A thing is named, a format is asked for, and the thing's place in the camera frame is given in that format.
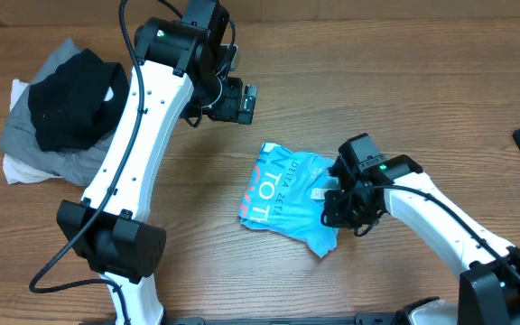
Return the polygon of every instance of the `gray cloth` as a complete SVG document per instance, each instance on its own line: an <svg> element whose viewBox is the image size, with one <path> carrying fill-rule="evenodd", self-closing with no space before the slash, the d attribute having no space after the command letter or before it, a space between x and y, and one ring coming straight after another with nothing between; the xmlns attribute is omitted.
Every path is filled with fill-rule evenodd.
<svg viewBox="0 0 520 325"><path fill-rule="evenodd" d="M80 53L71 38L67 39L45 61L37 72L30 86L43 81L55 72L72 56ZM0 139L0 148L15 159L27 163L33 168L61 176L79 186L88 186L93 181L112 142L114 132L104 135L88 150L63 150L43 152L35 140L35 128L32 125L28 107L29 86L17 100L14 109L5 122Z"/></svg>

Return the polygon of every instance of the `pile of clothes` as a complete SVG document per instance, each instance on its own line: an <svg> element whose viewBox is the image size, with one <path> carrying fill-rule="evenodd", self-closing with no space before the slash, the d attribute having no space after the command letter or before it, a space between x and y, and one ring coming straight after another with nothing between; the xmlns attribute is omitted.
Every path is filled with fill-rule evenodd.
<svg viewBox="0 0 520 325"><path fill-rule="evenodd" d="M13 81L0 139L7 182L64 178L89 185L106 157L128 91L121 63L105 63L66 40L29 84Z"/></svg>

